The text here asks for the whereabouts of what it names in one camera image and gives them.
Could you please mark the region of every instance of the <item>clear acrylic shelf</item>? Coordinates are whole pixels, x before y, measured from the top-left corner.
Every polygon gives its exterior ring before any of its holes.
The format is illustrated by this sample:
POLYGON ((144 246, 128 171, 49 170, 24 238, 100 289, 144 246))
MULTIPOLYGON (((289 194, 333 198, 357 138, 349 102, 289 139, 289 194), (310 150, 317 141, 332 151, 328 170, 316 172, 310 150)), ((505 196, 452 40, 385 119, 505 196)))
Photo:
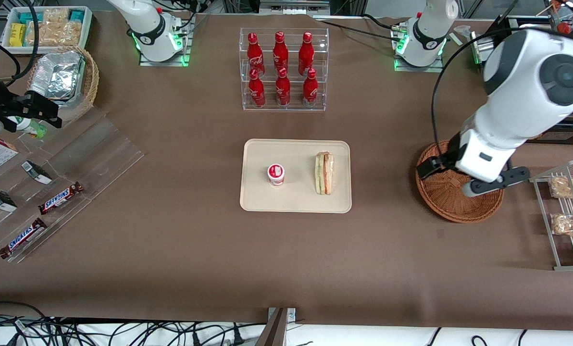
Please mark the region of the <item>clear acrylic shelf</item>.
POLYGON ((143 156, 97 108, 62 129, 50 130, 51 134, 41 139, 19 136, 12 142, 18 155, 0 167, 0 190, 17 205, 14 212, 0 210, 0 249, 36 218, 48 226, 7 261, 22 261, 143 156), (44 185, 32 179, 21 167, 25 160, 42 166, 53 181, 44 185), (39 205, 75 182, 84 191, 40 215, 39 205))
POLYGON ((240 76, 242 79, 242 107, 254 111, 325 111, 327 106, 327 76, 329 66, 329 29, 294 29, 294 28, 241 28, 240 29, 240 76), (276 101, 277 79, 274 70, 274 44, 277 31, 285 33, 285 44, 289 51, 288 78, 291 81, 291 103, 278 105, 276 101), (312 108, 303 105, 303 84, 306 77, 298 73, 299 47, 302 37, 308 31, 312 33, 314 47, 313 67, 317 70, 319 89, 317 101, 312 108), (263 50, 265 74, 261 77, 265 89, 265 105, 256 108, 249 94, 250 65, 247 55, 248 34, 256 33, 259 45, 263 50))
POLYGON ((573 193, 573 161, 565 166, 558 166, 531 177, 529 181, 535 186, 543 221, 552 246, 554 260, 556 262, 554 270, 573 270, 573 236, 555 235, 552 232, 553 214, 573 215, 573 197, 554 198, 551 196, 549 182, 550 179, 554 177, 567 177, 566 180, 573 193))

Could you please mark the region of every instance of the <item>teal package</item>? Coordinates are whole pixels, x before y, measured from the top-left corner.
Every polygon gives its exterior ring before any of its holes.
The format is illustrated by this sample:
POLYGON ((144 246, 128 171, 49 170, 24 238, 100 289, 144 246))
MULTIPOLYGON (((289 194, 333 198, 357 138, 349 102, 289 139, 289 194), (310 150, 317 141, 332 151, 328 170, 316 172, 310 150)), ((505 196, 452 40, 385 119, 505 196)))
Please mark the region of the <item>teal package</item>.
MULTIPOLYGON (((43 21, 43 13, 37 12, 37 19, 39 22, 43 21)), ((19 14, 19 22, 22 24, 27 24, 28 22, 32 21, 32 14, 29 12, 24 12, 19 14)))
POLYGON ((80 23, 84 22, 84 11, 81 10, 71 11, 71 22, 73 21, 79 21, 80 23))

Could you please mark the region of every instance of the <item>red button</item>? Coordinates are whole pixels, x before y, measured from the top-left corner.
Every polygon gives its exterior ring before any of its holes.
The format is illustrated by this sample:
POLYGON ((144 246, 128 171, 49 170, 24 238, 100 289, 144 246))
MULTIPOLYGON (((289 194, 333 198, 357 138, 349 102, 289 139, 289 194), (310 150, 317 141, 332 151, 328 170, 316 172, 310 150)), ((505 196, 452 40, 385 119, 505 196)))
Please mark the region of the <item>red button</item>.
POLYGON ((566 24, 566 23, 558 24, 557 29, 558 29, 558 32, 561 34, 568 35, 569 33, 571 33, 571 26, 569 24, 566 24))

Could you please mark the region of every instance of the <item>white robotic arm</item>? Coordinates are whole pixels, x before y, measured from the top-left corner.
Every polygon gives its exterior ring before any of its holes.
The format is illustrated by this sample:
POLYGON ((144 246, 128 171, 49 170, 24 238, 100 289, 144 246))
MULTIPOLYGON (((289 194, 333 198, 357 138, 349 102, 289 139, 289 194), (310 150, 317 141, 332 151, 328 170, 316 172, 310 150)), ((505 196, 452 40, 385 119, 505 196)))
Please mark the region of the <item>white robotic arm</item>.
POLYGON ((438 158, 418 166, 421 179, 442 169, 467 173, 462 189, 475 197, 528 179, 528 169, 504 166, 528 138, 573 112, 573 39, 526 29, 493 51, 484 68, 488 100, 438 158))
POLYGON ((436 60, 460 9, 455 0, 428 0, 421 17, 406 22, 407 36, 396 53, 412 66, 428 66, 436 60))
POLYGON ((135 42, 148 60, 162 62, 184 47, 182 20, 159 13, 151 0, 107 0, 126 19, 135 42))

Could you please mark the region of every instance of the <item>red and white cup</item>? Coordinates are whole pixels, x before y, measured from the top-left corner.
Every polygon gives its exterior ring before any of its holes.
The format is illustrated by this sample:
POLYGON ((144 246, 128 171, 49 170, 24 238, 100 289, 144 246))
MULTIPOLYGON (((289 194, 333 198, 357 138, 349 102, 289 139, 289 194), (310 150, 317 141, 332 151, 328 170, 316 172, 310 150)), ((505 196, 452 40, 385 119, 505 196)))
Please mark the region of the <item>red and white cup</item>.
POLYGON ((269 183, 273 186, 280 186, 285 182, 285 169, 280 164, 273 164, 267 168, 269 183))

